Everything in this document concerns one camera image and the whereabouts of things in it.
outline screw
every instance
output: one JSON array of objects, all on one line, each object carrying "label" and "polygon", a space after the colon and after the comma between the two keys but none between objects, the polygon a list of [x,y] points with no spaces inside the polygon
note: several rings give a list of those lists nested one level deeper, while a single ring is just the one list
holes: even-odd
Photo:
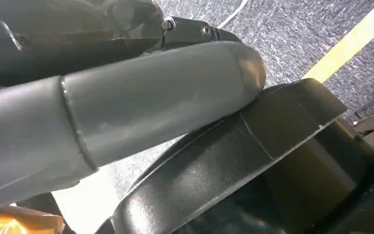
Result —
[{"label": "screw", "polygon": [[204,26],[202,28],[201,32],[202,32],[203,36],[205,36],[206,38],[210,38],[211,35],[213,34],[212,31],[211,31],[211,29],[209,27],[207,27],[207,26]]},{"label": "screw", "polygon": [[163,27],[165,31],[173,30],[175,27],[174,19],[172,17],[166,17],[163,23],[161,24],[161,27]]}]

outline orange object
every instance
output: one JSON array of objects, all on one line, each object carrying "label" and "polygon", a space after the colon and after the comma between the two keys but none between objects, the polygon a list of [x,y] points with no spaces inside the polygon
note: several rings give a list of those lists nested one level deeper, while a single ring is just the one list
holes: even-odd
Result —
[{"label": "orange object", "polygon": [[0,234],[61,234],[64,226],[57,215],[14,206],[0,209]]}]

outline yellow tape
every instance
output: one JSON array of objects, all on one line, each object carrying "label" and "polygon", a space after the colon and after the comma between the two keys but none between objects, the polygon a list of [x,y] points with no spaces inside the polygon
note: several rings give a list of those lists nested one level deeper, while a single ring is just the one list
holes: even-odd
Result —
[{"label": "yellow tape", "polygon": [[374,9],[346,34],[303,78],[324,82],[374,38]]}]

